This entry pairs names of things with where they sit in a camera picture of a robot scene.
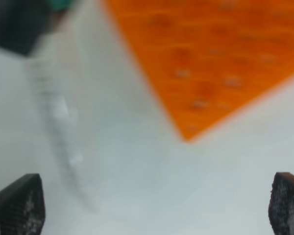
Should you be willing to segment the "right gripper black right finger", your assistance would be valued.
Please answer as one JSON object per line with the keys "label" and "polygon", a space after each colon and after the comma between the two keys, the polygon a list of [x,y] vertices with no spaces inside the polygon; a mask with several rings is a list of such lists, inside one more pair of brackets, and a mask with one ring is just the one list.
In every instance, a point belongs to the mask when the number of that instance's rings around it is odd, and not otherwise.
{"label": "right gripper black right finger", "polygon": [[269,222],[276,235],[294,235],[294,175],[277,172],[268,208]]}

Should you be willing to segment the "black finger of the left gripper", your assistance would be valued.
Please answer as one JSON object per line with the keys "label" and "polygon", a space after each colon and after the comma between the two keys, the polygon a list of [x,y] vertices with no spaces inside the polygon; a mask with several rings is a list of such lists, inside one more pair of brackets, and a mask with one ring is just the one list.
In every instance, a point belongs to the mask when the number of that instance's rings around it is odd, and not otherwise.
{"label": "black finger of the left gripper", "polygon": [[49,28],[47,0],[0,0],[0,48],[28,56]]}

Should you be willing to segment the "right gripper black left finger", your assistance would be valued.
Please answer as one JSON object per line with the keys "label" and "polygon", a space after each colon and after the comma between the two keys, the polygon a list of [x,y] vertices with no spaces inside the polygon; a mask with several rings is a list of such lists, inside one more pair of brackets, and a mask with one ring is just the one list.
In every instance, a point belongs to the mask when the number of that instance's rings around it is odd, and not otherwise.
{"label": "right gripper black left finger", "polygon": [[39,174],[26,174],[0,191],[0,235],[39,235],[45,201]]}

